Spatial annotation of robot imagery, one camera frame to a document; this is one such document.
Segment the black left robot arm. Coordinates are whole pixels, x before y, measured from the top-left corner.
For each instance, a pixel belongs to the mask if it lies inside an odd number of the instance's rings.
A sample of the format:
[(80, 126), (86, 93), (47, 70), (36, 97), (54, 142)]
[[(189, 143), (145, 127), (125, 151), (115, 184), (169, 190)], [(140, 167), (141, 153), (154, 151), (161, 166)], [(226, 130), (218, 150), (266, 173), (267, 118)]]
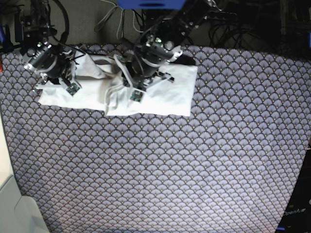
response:
[(207, 18), (211, 8), (217, 7), (215, 0), (187, 0), (179, 11), (152, 22), (134, 43), (121, 39), (133, 51), (129, 61), (114, 57), (122, 71), (123, 85), (129, 88), (130, 100), (141, 102), (152, 87), (175, 81), (171, 74), (161, 72), (160, 67), (182, 56), (186, 37)]

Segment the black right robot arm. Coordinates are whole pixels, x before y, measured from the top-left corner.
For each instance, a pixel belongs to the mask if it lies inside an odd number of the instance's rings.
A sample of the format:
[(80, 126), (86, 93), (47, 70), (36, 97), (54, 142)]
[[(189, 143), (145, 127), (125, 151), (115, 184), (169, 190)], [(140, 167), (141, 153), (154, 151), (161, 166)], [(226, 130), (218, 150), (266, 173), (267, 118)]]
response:
[(82, 87), (76, 80), (76, 59), (85, 52), (67, 44), (69, 35), (69, 16), (63, 4), (55, 4), (62, 12), (65, 30), (60, 39), (55, 36), (57, 30), (51, 23), (51, 6), (47, 0), (33, 0), (30, 3), (30, 15), (21, 19), (22, 42), (19, 59), (28, 71), (40, 75), (37, 90), (50, 87), (63, 88), (74, 96)]

